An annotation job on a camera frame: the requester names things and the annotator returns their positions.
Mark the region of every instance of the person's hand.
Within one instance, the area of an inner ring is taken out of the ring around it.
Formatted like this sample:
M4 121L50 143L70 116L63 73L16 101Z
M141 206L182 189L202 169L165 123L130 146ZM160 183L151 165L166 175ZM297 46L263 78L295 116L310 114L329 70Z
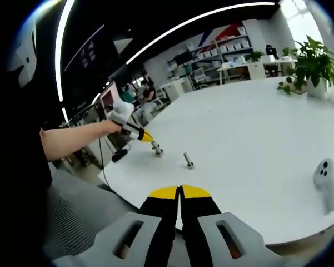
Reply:
M104 121L104 127L106 129L107 134L113 134L114 132L121 132L122 127L120 125L117 125L112 120Z

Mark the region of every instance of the white pot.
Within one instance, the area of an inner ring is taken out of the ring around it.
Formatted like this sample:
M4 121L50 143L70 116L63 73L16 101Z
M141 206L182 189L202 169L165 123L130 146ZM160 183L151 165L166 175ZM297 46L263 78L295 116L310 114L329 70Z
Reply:
M327 81L320 78L320 83L315 87L311 79L306 82L307 95L320 100L327 100Z

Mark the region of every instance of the white controller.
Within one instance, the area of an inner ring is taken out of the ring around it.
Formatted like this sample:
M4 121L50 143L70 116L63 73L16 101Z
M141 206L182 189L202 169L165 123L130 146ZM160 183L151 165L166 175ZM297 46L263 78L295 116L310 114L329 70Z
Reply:
M313 182L320 190L326 213L334 211L334 165L331 159L324 159L313 174Z

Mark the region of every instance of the ceiling light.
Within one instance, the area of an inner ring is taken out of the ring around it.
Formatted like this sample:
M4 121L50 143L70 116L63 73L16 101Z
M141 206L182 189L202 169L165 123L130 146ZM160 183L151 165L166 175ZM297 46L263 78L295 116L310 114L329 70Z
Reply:
M68 117L67 117L66 109L62 108L62 112L63 112L64 120L66 121L66 123L68 123Z
M64 9L61 15L61 20L59 21L58 25L57 38L56 38L54 67L56 69L56 82L57 82L58 98L60 102L63 101L62 84L61 84L61 52L62 52L63 34L73 4L74 0L67 0L66 4L64 5Z
M152 45L154 45L156 42L158 42L159 40L163 39L164 37L166 37L168 34L176 31L177 29L185 26L186 24L189 24L193 21L196 21L197 19L218 13L218 12L222 12L222 11L226 11L226 10L230 10L230 9L234 9L234 8L239 8L239 7L252 7L252 6L274 6L275 3L274 2L255 2L255 3L245 3L245 4L235 4L233 6L229 6L229 7L223 7L223 8L219 8L219 9L215 9L213 11L209 11L206 12L204 14L201 14L199 16L193 17L177 26L175 26L174 28L170 29L169 31L165 32L164 34L160 35L159 37L157 37L156 39L154 39L152 42L150 42L148 45L146 45L145 47L143 47L141 50L139 50L133 57L131 57L126 64L130 64L136 57L138 57L140 54L142 54L145 50L147 50L148 48L150 48Z
M94 104L94 103L95 103L95 101L97 101L97 100L98 100L99 96L100 96L100 93L98 93L98 94L96 95L96 97L94 98L94 100L93 100L93 102L92 102L91 104Z

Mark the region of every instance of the person's arm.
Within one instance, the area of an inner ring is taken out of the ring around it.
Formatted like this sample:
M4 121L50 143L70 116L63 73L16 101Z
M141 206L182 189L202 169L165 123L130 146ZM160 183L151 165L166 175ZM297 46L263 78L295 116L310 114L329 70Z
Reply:
M150 92L150 93L149 93L149 96L148 96L147 98L145 98L144 100L146 100L146 101L150 101L150 100L153 99L153 96L154 96L154 91Z
M121 131L111 120L75 128L41 131L41 142L48 161L69 156L97 138Z

